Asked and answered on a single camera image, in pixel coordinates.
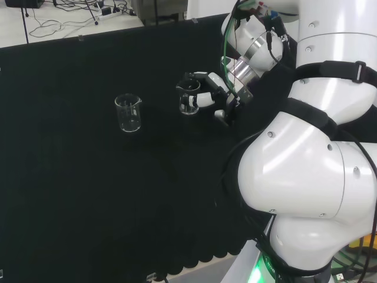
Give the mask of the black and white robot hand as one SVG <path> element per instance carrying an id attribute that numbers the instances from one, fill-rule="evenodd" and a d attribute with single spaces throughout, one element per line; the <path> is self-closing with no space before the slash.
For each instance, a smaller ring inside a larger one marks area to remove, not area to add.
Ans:
<path id="1" fill-rule="evenodd" d="M 215 118 L 228 126 L 235 121 L 237 112 L 253 98 L 247 86 L 239 80 L 236 80 L 235 90 L 231 91 L 214 72 L 185 73 L 177 83 L 176 91 L 180 97 L 179 109 L 182 114 L 194 115 L 203 108 L 217 105 L 220 109 L 214 112 Z"/>

